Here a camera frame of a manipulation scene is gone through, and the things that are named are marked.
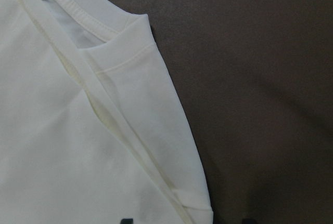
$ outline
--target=dark background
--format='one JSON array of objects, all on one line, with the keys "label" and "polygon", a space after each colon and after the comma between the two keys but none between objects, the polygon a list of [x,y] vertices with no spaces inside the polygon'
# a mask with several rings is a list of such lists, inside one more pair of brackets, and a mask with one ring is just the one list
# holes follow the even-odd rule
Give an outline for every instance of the dark background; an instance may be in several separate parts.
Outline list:
[{"label": "dark background", "polygon": [[333,0],[110,1],[149,15],[215,223],[333,223]]}]

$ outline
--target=white shirt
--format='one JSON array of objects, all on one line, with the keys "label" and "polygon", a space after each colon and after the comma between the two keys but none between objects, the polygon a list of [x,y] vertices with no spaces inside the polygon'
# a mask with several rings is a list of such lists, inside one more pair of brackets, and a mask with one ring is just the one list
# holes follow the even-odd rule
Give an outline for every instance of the white shirt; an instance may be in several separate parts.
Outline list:
[{"label": "white shirt", "polygon": [[0,223],[212,223],[147,15],[0,0]]}]

